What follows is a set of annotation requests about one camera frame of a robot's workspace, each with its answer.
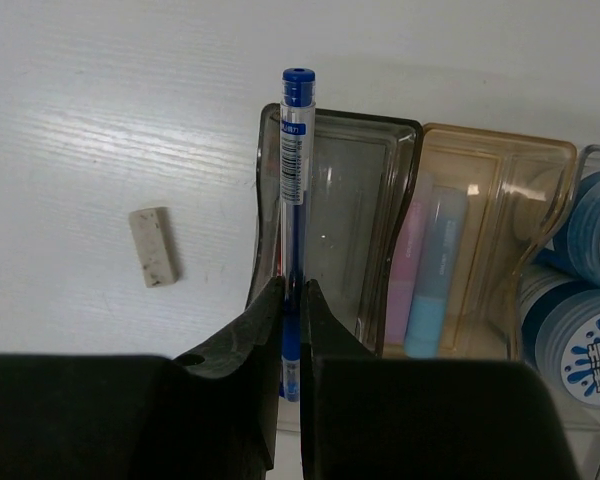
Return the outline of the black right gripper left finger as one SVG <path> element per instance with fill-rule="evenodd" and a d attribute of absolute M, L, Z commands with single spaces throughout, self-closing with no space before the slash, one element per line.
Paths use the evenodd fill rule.
<path fill-rule="evenodd" d="M 283 293 L 154 355 L 0 354 L 0 479 L 262 479 L 273 467 Z"/>

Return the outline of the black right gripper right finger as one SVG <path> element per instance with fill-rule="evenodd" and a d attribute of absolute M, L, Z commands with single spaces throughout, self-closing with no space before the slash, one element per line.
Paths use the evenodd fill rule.
<path fill-rule="evenodd" d="M 301 304 L 301 456 L 307 479 L 575 479 L 553 401 L 510 361 L 373 355 L 316 281 Z"/>

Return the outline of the pink glue stick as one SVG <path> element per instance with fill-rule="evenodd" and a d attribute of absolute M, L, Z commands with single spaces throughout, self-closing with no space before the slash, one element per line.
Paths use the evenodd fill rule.
<path fill-rule="evenodd" d="M 433 177 L 427 172 L 420 173 L 395 245 L 384 333 L 384 342 L 389 345 L 404 342 L 432 189 Z"/>

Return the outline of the blue glue stick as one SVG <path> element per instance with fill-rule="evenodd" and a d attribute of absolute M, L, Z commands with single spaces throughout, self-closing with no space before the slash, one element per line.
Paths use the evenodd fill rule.
<path fill-rule="evenodd" d="M 467 206 L 464 191 L 433 188 L 404 338 L 404 352 L 411 358 L 437 355 Z"/>

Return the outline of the blue pen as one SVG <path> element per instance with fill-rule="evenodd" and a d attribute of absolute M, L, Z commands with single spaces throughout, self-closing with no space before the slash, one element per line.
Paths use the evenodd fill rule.
<path fill-rule="evenodd" d="M 279 130 L 281 273 L 285 280 L 282 389 L 300 400 L 300 304 L 305 283 L 306 238 L 314 156 L 315 72 L 294 67 L 282 73 Z"/>

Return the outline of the red pen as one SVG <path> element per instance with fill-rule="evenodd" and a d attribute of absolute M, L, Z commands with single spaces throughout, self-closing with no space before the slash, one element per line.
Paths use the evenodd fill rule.
<path fill-rule="evenodd" d="M 278 245 L 277 248 L 277 252 L 276 252 L 276 276 L 283 276 L 283 269 L 282 269 L 282 250 L 280 245 Z"/>

